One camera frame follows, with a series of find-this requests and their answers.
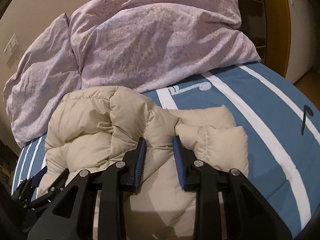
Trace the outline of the dark wooden shelf cabinet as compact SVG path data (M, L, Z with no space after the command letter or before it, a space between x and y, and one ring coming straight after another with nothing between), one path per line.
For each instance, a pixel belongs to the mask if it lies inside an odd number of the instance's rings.
M263 60L267 40L264 0L238 0L238 7L242 20L240 30L253 42Z

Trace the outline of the lilac floral duvet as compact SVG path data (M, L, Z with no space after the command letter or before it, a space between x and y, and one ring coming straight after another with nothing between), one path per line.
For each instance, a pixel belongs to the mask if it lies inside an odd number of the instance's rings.
M194 74L260 62L238 0L91 0L27 48L3 99L23 147L47 132L63 96L95 86L143 93Z

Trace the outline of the white wall socket panel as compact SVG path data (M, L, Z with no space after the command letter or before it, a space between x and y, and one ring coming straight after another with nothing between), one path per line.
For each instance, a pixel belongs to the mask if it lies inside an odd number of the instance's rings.
M17 36L16 34L13 34L8 44L3 50L3 54L5 55L7 62L11 59L13 53L16 51L18 46L19 46L19 42L18 42Z

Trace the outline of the blue white striped bedsheet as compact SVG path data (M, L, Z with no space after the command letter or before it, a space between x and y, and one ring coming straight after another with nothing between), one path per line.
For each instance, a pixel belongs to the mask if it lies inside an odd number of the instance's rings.
M178 180L173 138L213 168L237 168L292 237L319 222L319 111L260 63L210 70L140 93L95 86L63 96L47 132L18 159L13 189L44 167L39 198L64 171L100 172L146 140L136 193L124 193L126 239L193 239L196 193Z

